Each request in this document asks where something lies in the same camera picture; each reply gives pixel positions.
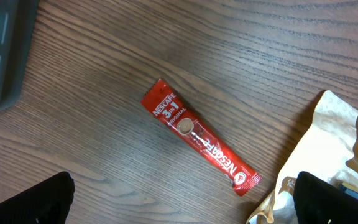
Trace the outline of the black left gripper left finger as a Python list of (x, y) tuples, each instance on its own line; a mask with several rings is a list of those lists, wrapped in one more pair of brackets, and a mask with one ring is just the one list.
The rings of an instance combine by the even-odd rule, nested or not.
[(65, 224), (75, 183), (60, 172), (0, 203), (0, 224)]

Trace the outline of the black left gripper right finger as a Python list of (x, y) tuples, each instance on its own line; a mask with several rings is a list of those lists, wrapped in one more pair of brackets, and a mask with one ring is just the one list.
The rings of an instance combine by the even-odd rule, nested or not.
[(293, 200), (299, 224), (358, 224), (358, 200), (309, 172), (298, 174)]

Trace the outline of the clear brown snack bag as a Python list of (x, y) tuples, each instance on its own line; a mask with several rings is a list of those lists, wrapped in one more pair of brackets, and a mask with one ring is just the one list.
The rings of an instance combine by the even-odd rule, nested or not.
[(326, 90), (307, 132), (278, 173), (274, 190), (248, 223), (298, 223), (293, 193), (298, 174), (309, 172), (338, 187), (358, 188), (358, 110)]

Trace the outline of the red snack bar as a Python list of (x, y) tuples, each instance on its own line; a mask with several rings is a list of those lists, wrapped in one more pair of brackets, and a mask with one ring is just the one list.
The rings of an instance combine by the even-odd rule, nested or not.
[(239, 196), (260, 182), (261, 176), (220, 140), (164, 80), (158, 79), (141, 103), (154, 118), (227, 176)]

